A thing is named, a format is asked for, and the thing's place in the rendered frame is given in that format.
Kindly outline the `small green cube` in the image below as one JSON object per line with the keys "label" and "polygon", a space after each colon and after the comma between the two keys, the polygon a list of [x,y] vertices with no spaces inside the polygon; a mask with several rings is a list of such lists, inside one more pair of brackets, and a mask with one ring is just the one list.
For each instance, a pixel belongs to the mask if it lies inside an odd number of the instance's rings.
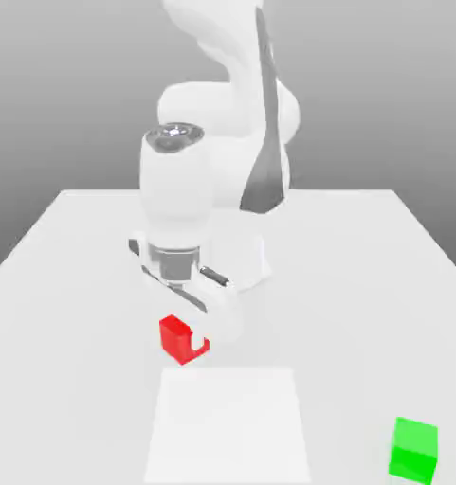
{"label": "small green cube", "polygon": [[420,485],[431,485],[438,462],[438,427],[397,417],[388,472]]}

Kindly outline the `small red cube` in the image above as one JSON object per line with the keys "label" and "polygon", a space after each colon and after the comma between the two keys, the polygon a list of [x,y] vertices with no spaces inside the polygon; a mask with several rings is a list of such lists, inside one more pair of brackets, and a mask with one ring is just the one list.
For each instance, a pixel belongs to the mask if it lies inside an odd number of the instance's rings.
{"label": "small red cube", "polygon": [[180,365],[186,365],[210,350],[207,338],[202,344],[193,344],[191,327],[172,314],[159,321],[159,331],[163,350]]}

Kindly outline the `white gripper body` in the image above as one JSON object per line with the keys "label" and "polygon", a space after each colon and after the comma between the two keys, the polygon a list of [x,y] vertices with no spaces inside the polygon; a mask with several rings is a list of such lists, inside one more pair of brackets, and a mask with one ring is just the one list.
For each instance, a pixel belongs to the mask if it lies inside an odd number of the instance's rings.
{"label": "white gripper body", "polygon": [[139,264],[144,283],[147,335],[158,338],[159,321],[174,315],[192,328],[205,330],[213,344],[237,340],[244,318],[237,288],[226,277],[194,262],[176,274],[164,264]]}

